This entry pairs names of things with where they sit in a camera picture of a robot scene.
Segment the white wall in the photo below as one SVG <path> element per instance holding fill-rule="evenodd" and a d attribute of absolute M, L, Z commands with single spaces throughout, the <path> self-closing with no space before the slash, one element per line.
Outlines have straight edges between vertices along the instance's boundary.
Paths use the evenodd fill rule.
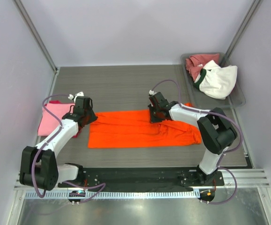
<path fill-rule="evenodd" d="M 225 52 L 252 0 L 22 2 L 57 66 L 97 66 Z"/>
<path fill-rule="evenodd" d="M 247 103 L 238 110 L 255 166 L 271 185 L 271 0 L 263 1 L 231 57 Z"/>
<path fill-rule="evenodd" d="M 0 224 L 9 215 L 22 150 L 34 144 L 52 76 L 13 2 L 0 0 Z"/>

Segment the white cloth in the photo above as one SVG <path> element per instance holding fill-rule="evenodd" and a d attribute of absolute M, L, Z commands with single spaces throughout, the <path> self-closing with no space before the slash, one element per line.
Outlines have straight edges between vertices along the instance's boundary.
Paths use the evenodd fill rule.
<path fill-rule="evenodd" d="M 199 74 L 195 80 L 195 83 L 199 84 L 199 90 L 212 98 L 225 99 L 235 86 L 237 66 L 221 68 L 211 60 L 203 69 L 206 70 L 205 77 L 203 75 L 201 76 L 201 74 L 205 72 L 201 70 L 201 74 Z"/>

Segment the gray table surface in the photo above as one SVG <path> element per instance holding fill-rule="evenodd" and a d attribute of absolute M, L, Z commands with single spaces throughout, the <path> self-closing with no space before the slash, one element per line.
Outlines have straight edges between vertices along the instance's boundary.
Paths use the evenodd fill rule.
<path fill-rule="evenodd" d="M 182 102 L 189 101 L 181 65 L 62 67 L 56 79 L 54 94 L 75 94 L 83 91 L 93 99 L 94 112 L 147 109 L 148 92 L 159 81 L 174 79 L 180 84 Z M 178 91 L 171 82 L 156 88 L 170 102 L 178 100 Z M 69 99 L 60 99 L 70 103 Z M 233 118 L 230 110 L 225 114 Z M 71 139 L 57 157 L 59 165 L 76 163 L 86 167 L 166 167 L 197 166 L 205 146 L 89 149 L 89 126 L 78 138 Z M 243 149 L 227 154 L 221 165 L 246 166 Z"/>

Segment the pink cloth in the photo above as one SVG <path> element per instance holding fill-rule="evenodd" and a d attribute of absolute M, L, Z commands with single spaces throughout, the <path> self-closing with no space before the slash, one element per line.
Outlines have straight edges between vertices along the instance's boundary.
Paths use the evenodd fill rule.
<path fill-rule="evenodd" d="M 186 59 L 186 69 L 189 71 L 194 81 L 205 64 L 211 60 L 214 60 L 214 62 L 218 64 L 220 54 L 198 54 L 192 55 L 189 59 Z"/>
<path fill-rule="evenodd" d="M 47 109 L 55 114 L 60 120 L 70 110 L 70 106 L 74 104 L 58 104 L 56 102 L 48 103 Z M 59 125 L 58 121 L 52 117 L 45 109 L 43 109 L 43 117 L 38 127 L 38 136 L 48 136 Z"/>

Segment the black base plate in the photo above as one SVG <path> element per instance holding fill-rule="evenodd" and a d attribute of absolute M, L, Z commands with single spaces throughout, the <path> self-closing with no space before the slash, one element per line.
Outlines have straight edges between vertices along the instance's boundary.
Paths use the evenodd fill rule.
<path fill-rule="evenodd" d="M 105 192 L 181 192 L 192 191 L 191 187 L 213 186 L 212 181 L 202 185 L 195 178 L 196 172 L 180 167 L 84 168 L 84 172 L 89 187 L 105 182 Z M 216 186 L 224 185 L 224 180 L 220 180 L 220 177 L 221 172 L 217 172 Z"/>

